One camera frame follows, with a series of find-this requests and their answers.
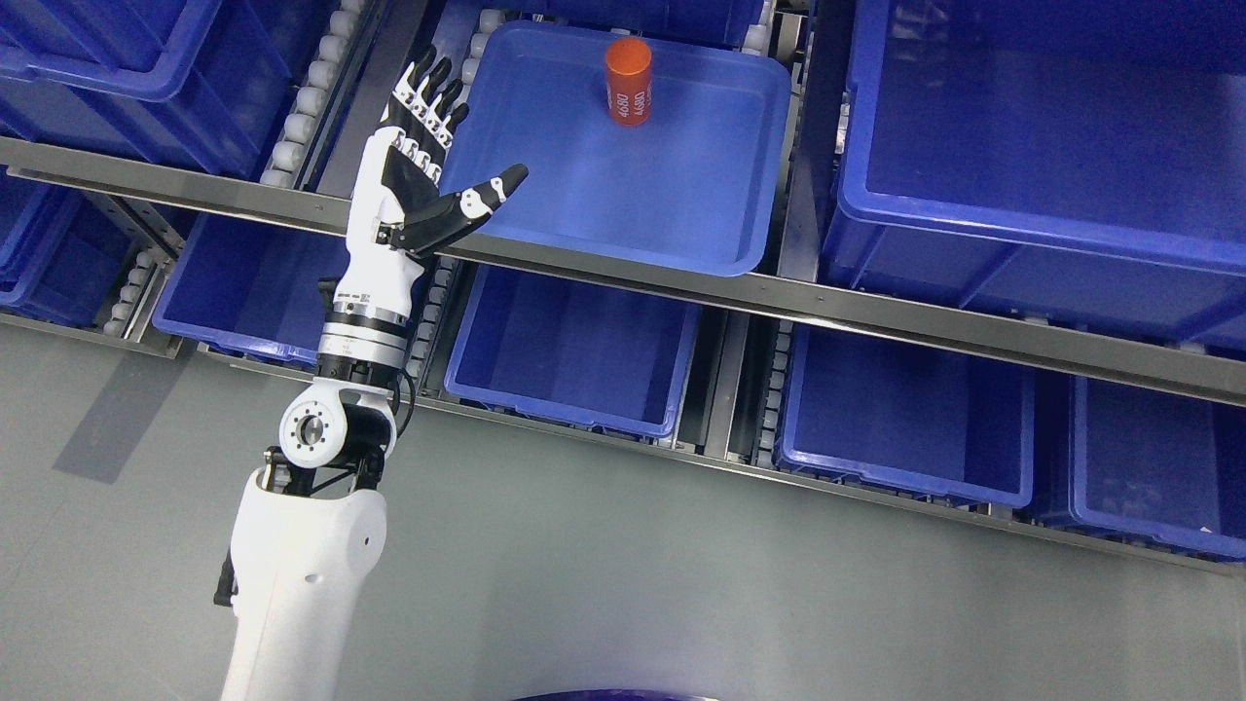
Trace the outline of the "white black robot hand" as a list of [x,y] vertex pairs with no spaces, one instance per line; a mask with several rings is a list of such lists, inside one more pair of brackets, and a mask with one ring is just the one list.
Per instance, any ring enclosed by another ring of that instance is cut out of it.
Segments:
[[405,322],[424,261],[480,230],[530,176],[508,166],[478,186],[442,192],[440,179],[459,125],[462,80],[434,46],[419,49],[388,92],[378,128],[364,146],[346,222],[346,273],[336,281],[334,314]]

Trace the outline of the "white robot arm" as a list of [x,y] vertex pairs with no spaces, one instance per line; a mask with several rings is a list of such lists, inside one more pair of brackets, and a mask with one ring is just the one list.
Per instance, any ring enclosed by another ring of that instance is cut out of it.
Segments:
[[221,596],[237,630],[224,700],[330,700],[366,576],[386,542],[378,491],[399,436],[392,385],[410,311],[338,299],[316,372],[245,479]]

